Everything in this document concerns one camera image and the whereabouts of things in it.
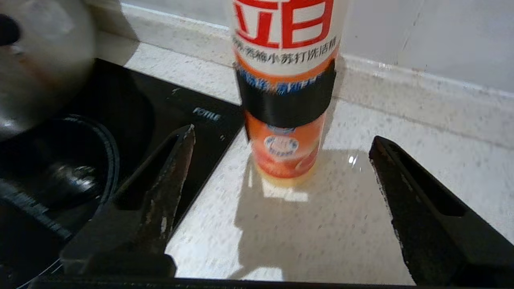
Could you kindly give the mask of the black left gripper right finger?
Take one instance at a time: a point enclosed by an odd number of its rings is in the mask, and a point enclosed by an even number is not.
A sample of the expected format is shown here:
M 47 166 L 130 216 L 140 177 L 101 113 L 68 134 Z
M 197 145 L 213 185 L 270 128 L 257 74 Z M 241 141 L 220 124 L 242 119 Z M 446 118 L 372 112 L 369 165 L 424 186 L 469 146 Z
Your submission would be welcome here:
M 417 285 L 511 287 L 514 247 L 398 144 L 375 136 L 369 159 Z

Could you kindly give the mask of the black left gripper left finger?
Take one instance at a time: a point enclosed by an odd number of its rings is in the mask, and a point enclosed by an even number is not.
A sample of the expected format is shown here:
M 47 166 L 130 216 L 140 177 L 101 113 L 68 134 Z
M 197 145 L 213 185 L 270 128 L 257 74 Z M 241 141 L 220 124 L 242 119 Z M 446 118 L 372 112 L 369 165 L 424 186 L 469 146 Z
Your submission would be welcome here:
M 192 124 L 174 130 L 64 247 L 64 273 L 88 265 L 141 269 L 143 257 L 164 260 L 195 146 Z

